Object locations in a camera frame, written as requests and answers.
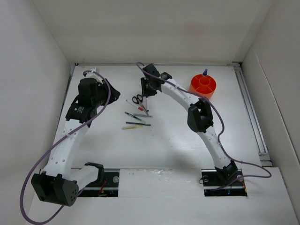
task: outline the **orange cup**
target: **orange cup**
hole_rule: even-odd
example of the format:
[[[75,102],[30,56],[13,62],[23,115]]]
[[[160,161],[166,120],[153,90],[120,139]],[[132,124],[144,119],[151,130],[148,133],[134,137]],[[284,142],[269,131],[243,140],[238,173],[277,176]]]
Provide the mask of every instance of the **orange cup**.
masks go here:
[[[192,78],[189,91],[211,98],[216,88],[217,83],[211,76],[198,74]]]

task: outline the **marker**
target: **marker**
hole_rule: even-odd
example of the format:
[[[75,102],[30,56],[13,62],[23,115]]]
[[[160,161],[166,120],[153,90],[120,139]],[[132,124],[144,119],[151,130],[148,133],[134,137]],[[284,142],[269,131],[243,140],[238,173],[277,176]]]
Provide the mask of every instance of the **marker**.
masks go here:
[[[135,129],[135,128],[142,128],[143,126],[137,125],[137,126],[130,126],[130,127],[122,127],[122,130],[128,130],[128,129]]]
[[[137,108],[137,109],[139,109],[141,111],[144,111],[143,108],[138,107],[136,104],[133,104],[132,102],[128,101],[128,99],[126,100],[126,102],[129,103],[129,104],[131,104],[134,108]]]
[[[135,124],[135,125],[144,125],[144,126],[151,126],[151,124],[148,123],[134,123],[134,122],[126,122],[127,124]]]
[[[134,113],[134,116],[153,118],[153,116]]]
[[[137,117],[134,116],[134,115],[131,115],[131,114],[128,113],[128,112],[125,112],[125,114],[128,115],[128,116],[130,116],[130,117],[132,117],[132,118],[135,118],[135,119],[138,120],[138,121],[141,121],[141,122],[144,122],[144,123],[145,123],[145,121],[141,120],[140,118],[137,118]]]

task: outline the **robotic arm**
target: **robotic arm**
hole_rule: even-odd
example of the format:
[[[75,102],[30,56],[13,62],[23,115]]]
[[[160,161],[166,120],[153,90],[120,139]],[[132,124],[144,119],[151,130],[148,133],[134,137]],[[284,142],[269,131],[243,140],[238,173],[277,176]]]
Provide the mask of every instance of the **robotic arm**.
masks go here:
[[[67,135],[67,138],[53,149],[43,172],[34,174],[31,179],[39,199],[43,202],[72,206],[78,192],[86,185],[93,181],[103,182],[104,168],[101,164],[88,162],[81,170],[71,173],[74,155],[91,123],[71,135],[68,133],[94,117],[97,114],[97,108],[104,106],[108,98],[107,85],[92,78],[94,71],[94,69],[91,70],[85,78],[80,80],[79,94],[67,112],[62,135]],[[108,104],[111,104],[119,98],[120,93],[107,80],[105,82],[110,86],[111,97]]]
[[[182,88],[168,73],[160,74],[153,64],[147,65],[143,70],[160,79],[168,80],[175,84],[176,87]],[[213,127],[211,108],[207,100],[182,92],[169,83],[150,77],[146,73],[144,75],[145,77],[141,78],[142,95],[146,97],[154,96],[159,90],[184,107],[187,111],[187,124],[204,141],[212,156],[219,179],[224,185],[235,179],[238,170],[237,166],[235,162],[224,154],[218,143],[217,134]]]

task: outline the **wire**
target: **wire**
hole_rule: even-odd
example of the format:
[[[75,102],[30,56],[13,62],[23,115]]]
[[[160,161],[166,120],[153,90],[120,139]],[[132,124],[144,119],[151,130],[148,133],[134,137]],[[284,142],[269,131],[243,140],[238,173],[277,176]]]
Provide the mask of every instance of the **wire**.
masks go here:
[[[199,184],[203,184],[203,183],[200,183],[200,181],[202,181],[202,180],[203,180],[203,177],[200,178],[200,180],[198,181],[198,183]]]
[[[212,189],[212,190],[215,190],[215,191],[221,190],[221,189],[223,189],[223,188],[225,188],[225,187],[227,187],[227,186],[229,186],[229,185],[232,185],[235,181],[237,181],[237,180],[240,179],[240,178],[245,178],[245,177],[270,178],[270,177],[272,176],[272,174],[270,173],[270,171],[267,170],[266,168],[264,168],[264,167],[262,167],[262,166],[260,166],[260,165],[254,164],[254,163],[243,162],[243,161],[234,159],[234,158],[232,158],[232,157],[225,151],[225,149],[224,149],[224,147],[223,147],[223,145],[222,145],[222,143],[221,143],[221,141],[220,141],[220,136],[221,136],[221,135],[224,133],[224,131],[225,131],[224,121],[223,121],[223,119],[222,119],[220,113],[218,112],[218,110],[217,110],[217,109],[215,108],[215,106],[208,100],[208,98],[206,98],[205,96],[203,96],[203,95],[201,95],[201,94],[193,93],[193,92],[184,90],[184,89],[182,89],[182,88],[176,86],[174,83],[172,83],[172,82],[170,82],[170,81],[168,81],[168,80],[161,79],[161,78],[159,78],[159,77],[156,77],[156,76],[154,76],[154,75],[152,75],[152,74],[146,72],[145,70],[143,70],[143,68],[140,67],[140,65],[145,66],[145,65],[144,65],[143,63],[141,63],[141,62],[137,62],[136,65],[137,65],[137,67],[138,67],[144,74],[146,74],[146,75],[148,75],[148,76],[150,76],[150,77],[152,77],[152,78],[155,78],[155,79],[161,80],[161,81],[163,81],[163,82],[166,82],[166,83],[172,85],[173,87],[177,88],[178,90],[181,90],[181,91],[183,91],[183,92],[185,92],[185,93],[187,93],[187,94],[192,94],[192,95],[195,95],[195,96],[197,96],[197,97],[199,97],[199,98],[204,98],[205,100],[207,100],[207,102],[210,104],[210,106],[211,106],[211,107],[213,108],[213,110],[216,112],[216,114],[217,114],[217,116],[219,117],[220,122],[221,122],[221,124],[222,124],[222,130],[221,130],[221,132],[220,132],[220,133],[218,134],[218,136],[217,136],[217,141],[219,142],[219,145],[220,145],[222,151],[224,152],[224,154],[225,154],[229,159],[231,159],[231,160],[234,161],[234,162],[241,163],[241,164],[247,164],[247,165],[256,166],[256,167],[258,167],[258,168],[263,169],[264,171],[266,171],[266,172],[269,174],[268,176],[260,176],[260,175],[243,175],[243,176],[239,176],[239,178],[235,178],[235,179],[234,179],[232,182],[230,182],[229,184],[224,185],[224,186],[222,186],[222,187],[218,187],[218,188]]]
[[[104,187],[104,185],[105,185],[106,183],[107,183],[107,178],[105,178],[104,183],[103,183],[103,185],[101,186],[100,191],[98,192],[98,196],[101,195],[102,189],[103,189],[103,187]]]
[[[87,74],[87,73],[89,73],[89,72],[91,72],[90,70],[87,70],[87,71],[84,71],[84,75],[85,74]],[[78,131],[79,129],[81,129],[81,128],[83,128],[84,126],[86,126],[86,125],[88,125],[88,124],[90,124],[95,118],[97,118],[103,111],[104,111],[104,109],[107,107],[107,105],[108,105],[108,103],[109,103],[109,100],[110,100],[110,98],[111,98],[111,88],[110,88],[110,85],[109,85],[109,83],[108,82],[106,82],[105,81],[105,78],[101,75],[101,74],[99,74],[98,72],[96,72],[96,71],[93,71],[93,73],[95,74],[95,75],[97,75],[97,76],[99,76],[102,80],[103,80],[103,82],[107,85],[107,87],[108,87],[108,97],[107,97],[107,101],[105,102],[105,104],[104,104],[104,106],[103,106],[103,108],[100,110],[100,112],[99,113],[97,113],[94,117],[92,117],[90,120],[88,120],[87,122],[85,122],[85,123],[83,123],[82,125],[80,125],[79,127],[77,127],[76,129],[74,129],[73,131],[71,131],[70,133],[68,133],[69,135],[71,135],[71,134],[73,134],[73,133],[75,133],[76,131]],[[25,192],[25,189],[26,189],[26,185],[27,185],[27,183],[28,183],[28,181],[29,181],[29,178],[30,178],[30,176],[33,174],[33,172],[34,172],[34,170],[37,168],[37,166],[44,160],[44,158],[46,158],[46,156],[56,147],[56,146],[58,146],[60,143],[62,143],[65,139],[67,138],[67,136],[65,135],[65,136],[63,136],[61,139],[59,139],[51,148],[49,148],[43,155],[42,155],[42,157],[34,164],[34,166],[30,169],[30,171],[29,171],[29,173],[27,174],[27,176],[26,176],[26,178],[25,178],[25,181],[24,181],[24,183],[23,183],[23,185],[22,185],[22,189],[21,189],[21,194],[20,194],[20,210],[21,210],[21,214],[22,214],[22,216],[24,217],[24,219],[27,221],[27,222],[29,222],[29,223],[31,223],[31,224],[33,224],[33,225],[44,225],[44,224],[46,224],[46,223],[48,223],[48,222],[50,222],[61,210],[62,210],[62,208],[64,207],[63,205],[48,219],[48,220],[46,220],[46,221],[44,221],[44,222],[36,222],[36,221],[34,221],[34,220],[32,220],[32,219],[30,219],[29,217],[28,217],[28,215],[26,214],[26,212],[25,212],[25,209],[24,209],[24,192]]]

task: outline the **white enclosure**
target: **white enclosure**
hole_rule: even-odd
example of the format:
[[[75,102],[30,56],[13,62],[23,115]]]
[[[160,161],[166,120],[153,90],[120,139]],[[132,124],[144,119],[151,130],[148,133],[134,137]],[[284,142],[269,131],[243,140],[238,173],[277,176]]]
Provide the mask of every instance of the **white enclosure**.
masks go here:
[[[300,61],[300,2],[299,0],[3,0],[0,2],[0,103],[1,103],[1,135],[0,135],[0,223],[4,225],[25,225],[26,222],[20,214],[19,197],[22,183],[28,170],[39,157],[52,145],[57,130],[56,139],[61,131],[62,122],[76,92],[80,73],[90,63],[102,65],[102,72],[109,80],[116,83],[116,89],[125,92],[126,97],[137,94],[138,88],[132,93],[118,81],[118,73],[125,71],[132,76],[128,83],[131,90],[139,84],[135,76],[141,73],[131,66],[116,66],[110,63],[134,63],[136,61],[168,63],[168,67],[158,66],[160,69],[171,70],[172,75],[178,76],[182,85],[188,88],[191,77],[201,73],[207,68],[219,80],[217,91],[212,98],[224,115],[227,130],[224,134],[224,143],[229,152],[237,158],[245,157],[251,162],[260,163],[257,154],[257,144],[252,130],[252,121],[249,120],[244,98],[237,83],[232,62],[242,62],[242,72],[251,97],[253,108],[260,124],[265,144],[274,167],[272,179],[249,179],[248,188],[250,198],[237,198],[235,210],[246,208],[239,204],[248,204],[249,214],[238,214],[246,224],[265,222],[266,224],[281,224],[287,222],[296,224],[300,219],[300,76],[298,76],[298,63]],[[72,82],[69,85],[70,74],[73,74],[71,65],[80,63],[75,67]],[[130,107],[124,103],[125,96],[121,95],[120,105],[110,105],[119,109]],[[136,185],[134,193],[130,192],[130,182],[138,182],[139,177],[145,179],[147,184],[156,177],[147,175],[149,171],[136,171],[139,176],[130,177],[126,169],[139,168],[165,168],[188,169],[187,172],[175,171],[174,185],[181,185],[180,179],[187,175],[187,179],[194,178],[195,168],[212,167],[212,159],[201,140],[194,142],[195,134],[189,135],[185,127],[184,110],[173,114],[184,130],[183,135],[172,126],[172,121],[164,120],[159,116],[159,107],[162,106],[165,96],[160,96],[156,102],[154,113],[160,120],[154,120],[153,127],[161,132],[162,121],[165,122],[167,133],[164,139],[156,138],[156,149],[140,152],[141,142],[135,142],[134,147],[127,149],[127,154],[121,151],[120,142],[109,142],[98,149],[103,139],[109,140],[105,135],[95,139],[93,135],[81,144],[86,148],[87,154],[79,152],[74,161],[74,167],[82,167],[87,160],[97,159],[107,164],[108,168],[122,170],[123,188],[121,196],[110,200],[106,199],[107,208],[102,215],[108,215],[115,205],[120,212],[126,205],[131,205],[124,211],[123,216],[132,211],[136,212],[138,220],[128,220],[132,224],[143,224],[143,220],[154,223],[153,218],[138,205],[153,207],[152,213],[164,212],[158,223],[174,224],[166,220],[170,217],[168,206],[172,206],[176,214],[174,220],[186,222],[189,217],[190,224],[199,222],[207,224],[220,224],[210,217],[197,217],[199,211],[211,213],[215,208],[225,207],[227,201],[210,200],[203,198],[197,191],[199,186],[183,185],[192,191],[190,194],[180,196],[184,204],[177,207],[179,200],[171,196],[172,191],[177,193],[176,186],[170,183],[160,183],[157,188],[170,192],[164,194],[165,199],[158,204],[155,198],[161,198],[153,189],[146,192],[149,186]],[[231,104],[232,111],[225,103]],[[174,113],[174,102],[168,103],[168,113]],[[117,124],[124,121],[124,115],[112,113],[115,120],[107,117],[106,125]],[[236,124],[231,122],[231,116],[236,116]],[[101,125],[101,119],[94,125]],[[107,128],[111,135],[123,135],[117,128]],[[92,126],[94,134],[101,132],[97,126]],[[145,136],[140,135],[143,143],[152,144]],[[123,139],[132,138],[125,133]],[[243,147],[243,134],[247,134],[247,145]],[[200,146],[201,152],[194,144]],[[246,172],[252,169],[243,167]],[[103,202],[97,199],[80,199],[78,205],[62,211],[53,224],[79,225],[87,222],[84,219],[86,212],[89,223],[96,220],[96,207],[102,207]],[[207,202],[209,207],[199,206],[198,201]],[[252,220],[257,211],[255,206],[260,204],[259,216]],[[41,203],[34,195],[31,184],[28,184],[25,196],[25,210],[37,221],[49,218],[57,206]],[[226,210],[220,210],[221,218],[226,218]],[[281,221],[278,214],[284,213]],[[70,219],[77,215],[78,224]],[[240,220],[224,220],[224,224],[241,224]]]

